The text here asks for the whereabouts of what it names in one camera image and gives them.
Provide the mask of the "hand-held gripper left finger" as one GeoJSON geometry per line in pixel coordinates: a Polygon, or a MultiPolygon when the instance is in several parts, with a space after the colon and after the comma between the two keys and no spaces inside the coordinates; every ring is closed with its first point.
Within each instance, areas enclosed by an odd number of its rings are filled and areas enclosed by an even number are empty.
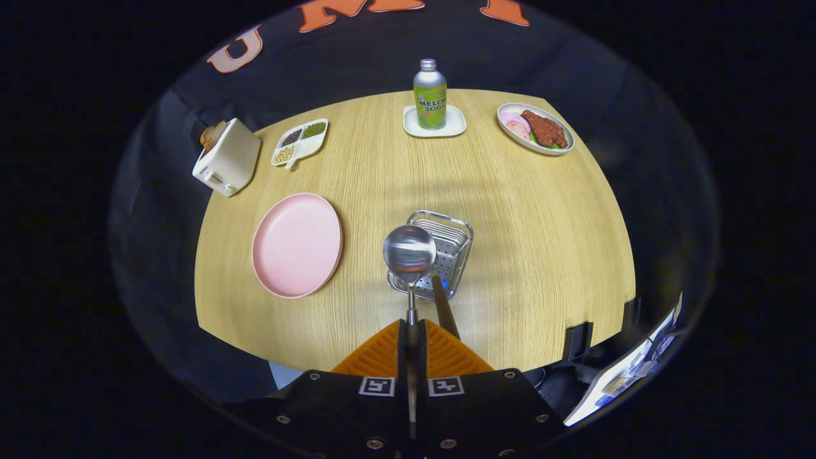
{"type": "Polygon", "coordinates": [[[242,404],[242,415],[303,457],[402,458],[409,441],[405,335],[399,319],[354,352],[384,356],[383,375],[305,371],[272,396],[242,404]]]}

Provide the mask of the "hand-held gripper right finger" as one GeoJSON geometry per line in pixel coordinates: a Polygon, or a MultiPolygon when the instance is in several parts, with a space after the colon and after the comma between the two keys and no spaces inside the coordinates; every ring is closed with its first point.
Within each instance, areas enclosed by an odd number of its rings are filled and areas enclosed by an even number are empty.
{"type": "Polygon", "coordinates": [[[418,331],[418,450],[423,458],[523,458],[562,438],[567,427],[517,368],[432,375],[432,348],[467,347],[429,320],[418,331]]]}

